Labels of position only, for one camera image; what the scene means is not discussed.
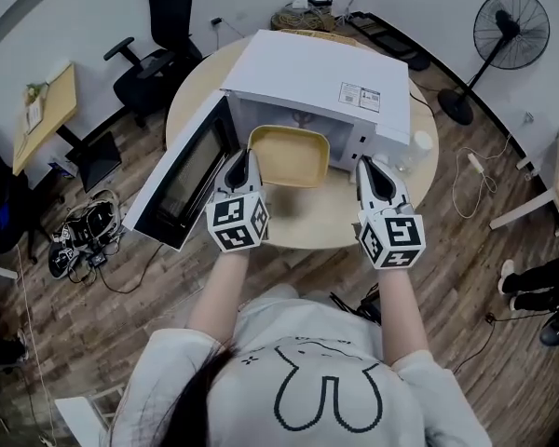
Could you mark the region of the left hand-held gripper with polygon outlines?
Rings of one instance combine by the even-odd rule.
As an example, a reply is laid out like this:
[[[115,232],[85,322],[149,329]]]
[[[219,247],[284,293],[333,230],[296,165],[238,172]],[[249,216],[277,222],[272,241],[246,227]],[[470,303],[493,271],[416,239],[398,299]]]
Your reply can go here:
[[[208,231],[224,253],[252,249],[268,239],[270,215],[254,151],[242,149],[224,163],[205,211]]]

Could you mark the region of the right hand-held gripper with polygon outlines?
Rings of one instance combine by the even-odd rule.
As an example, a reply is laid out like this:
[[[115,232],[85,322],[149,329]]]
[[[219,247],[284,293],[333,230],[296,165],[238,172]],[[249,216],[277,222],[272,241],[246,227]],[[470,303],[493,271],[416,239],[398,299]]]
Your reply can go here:
[[[402,179],[389,166],[362,156],[356,168],[362,250],[376,270],[407,269],[426,248],[422,216]]]

